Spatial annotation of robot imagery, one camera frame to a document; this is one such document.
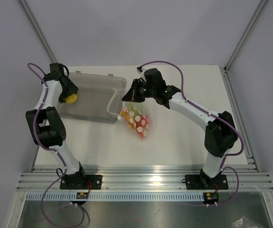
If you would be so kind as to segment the green toy cabbage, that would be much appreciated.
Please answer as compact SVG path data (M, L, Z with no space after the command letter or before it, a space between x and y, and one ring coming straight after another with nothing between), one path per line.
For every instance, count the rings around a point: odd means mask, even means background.
M128 104L127 105L127 110L130 116L137 116L137 115L142 115L144 106L141 104Z

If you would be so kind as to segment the polka dot zip bag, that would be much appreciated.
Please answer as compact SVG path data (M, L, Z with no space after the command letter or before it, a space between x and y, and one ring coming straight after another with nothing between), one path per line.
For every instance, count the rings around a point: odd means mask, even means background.
M147 107L142 103L122 101L125 89L118 89L112 95L107 112L116 119L126 123L141 139L146 139L150 133L150 116Z

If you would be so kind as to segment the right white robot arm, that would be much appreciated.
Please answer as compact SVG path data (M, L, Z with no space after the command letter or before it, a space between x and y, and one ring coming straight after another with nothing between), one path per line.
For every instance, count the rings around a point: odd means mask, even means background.
M159 105L182 114L204 130L204 146L208 154L199 180L194 184L212 189L221 175L226 156L238 139L232 115L227 111L209 113L193 101L184 99L179 88L165 83L150 84L141 78L133 80L122 101L141 103L146 98L155 99Z

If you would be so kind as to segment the yellow toy lemon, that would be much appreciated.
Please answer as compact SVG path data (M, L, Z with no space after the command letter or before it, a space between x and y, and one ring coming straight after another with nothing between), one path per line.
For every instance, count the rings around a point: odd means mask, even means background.
M68 96L66 99L65 99L65 103L67 104L73 104L77 101L78 99L78 95L77 94L72 94L70 96Z

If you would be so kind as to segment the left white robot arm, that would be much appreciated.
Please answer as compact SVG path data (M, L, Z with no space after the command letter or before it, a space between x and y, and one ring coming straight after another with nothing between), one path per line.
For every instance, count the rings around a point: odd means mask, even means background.
M39 101L34 109L25 114L33 141L50 152L62 166L57 171L62 190L88 189L91 184L66 143L66 128L56 108L69 96L76 95L78 89L67 75L59 71L50 72L39 79L42 82Z

